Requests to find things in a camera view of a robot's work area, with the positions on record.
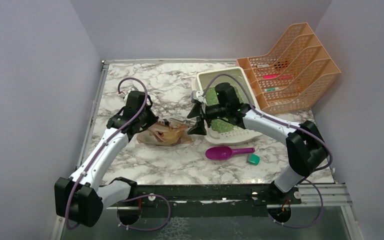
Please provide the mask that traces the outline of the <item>orange cat litter bag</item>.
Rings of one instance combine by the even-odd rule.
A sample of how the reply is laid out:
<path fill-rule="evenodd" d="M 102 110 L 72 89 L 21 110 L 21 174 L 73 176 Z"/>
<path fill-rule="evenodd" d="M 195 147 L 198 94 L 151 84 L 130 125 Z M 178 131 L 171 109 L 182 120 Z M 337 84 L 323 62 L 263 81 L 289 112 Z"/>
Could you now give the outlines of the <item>orange cat litter bag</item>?
<path fill-rule="evenodd" d="M 189 126 L 184 123 L 163 119 L 136 135 L 141 144 L 154 146 L 176 146 L 191 144 L 193 139 L 187 134 Z"/>

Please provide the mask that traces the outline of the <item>magenta plastic litter scoop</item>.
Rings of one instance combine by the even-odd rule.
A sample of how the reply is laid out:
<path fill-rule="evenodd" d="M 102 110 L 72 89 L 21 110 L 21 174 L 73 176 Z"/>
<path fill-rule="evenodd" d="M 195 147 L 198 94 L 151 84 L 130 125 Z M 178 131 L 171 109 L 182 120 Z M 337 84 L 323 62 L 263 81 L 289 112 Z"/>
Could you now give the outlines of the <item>magenta plastic litter scoop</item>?
<path fill-rule="evenodd" d="M 254 152 L 254 147 L 231 148 L 229 146 L 216 146 L 209 148 L 205 152 L 205 157 L 209 160 L 224 161 L 235 155 L 250 154 Z"/>

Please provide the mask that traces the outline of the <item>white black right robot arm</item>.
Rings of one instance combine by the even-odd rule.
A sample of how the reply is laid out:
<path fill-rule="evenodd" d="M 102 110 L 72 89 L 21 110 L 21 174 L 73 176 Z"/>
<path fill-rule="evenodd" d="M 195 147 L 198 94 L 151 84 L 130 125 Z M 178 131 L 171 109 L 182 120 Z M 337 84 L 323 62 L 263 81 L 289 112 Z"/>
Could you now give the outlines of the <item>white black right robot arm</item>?
<path fill-rule="evenodd" d="M 269 185 L 269 199 L 280 204 L 289 196 L 295 185 L 301 183 L 328 158 L 329 152 L 312 121 L 290 122 L 257 110 L 253 105 L 242 102 L 235 88 L 228 82 L 215 86 L 217 104 L 207 105 L 203 91 L 194 90 L 191 102 L 194 104 L 187 118 L 195 118 L 195 125 L 189 135 L 206 135 L 206 128 L 214 120 L 222 120 L 245 130 L 251 130 L 275 139 L 287 148 L 288 166 Z"/>

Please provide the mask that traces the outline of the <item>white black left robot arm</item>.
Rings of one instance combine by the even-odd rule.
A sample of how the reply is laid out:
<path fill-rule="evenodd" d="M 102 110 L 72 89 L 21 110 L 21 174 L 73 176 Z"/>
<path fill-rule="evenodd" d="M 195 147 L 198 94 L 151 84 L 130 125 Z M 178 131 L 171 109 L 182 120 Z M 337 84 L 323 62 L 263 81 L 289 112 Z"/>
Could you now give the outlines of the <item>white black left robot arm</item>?
<path fill-rule="evenodd" d="M 60 177 L 54 185 L 55 211 L 60 217 L 79 225 L 92 227 L 103 210 L 121 201 L 132 205 L 137 200 L 133 183 L 115 180 L 106 186 L 101 181 L 116 156 L 133 136 L 147 130 L 158 121 L 152 112 L 151 97 L 133 90 L 127 95 L 126 105 L 112 116 L 98 145 L 86 161 L 69 178 Z"/>

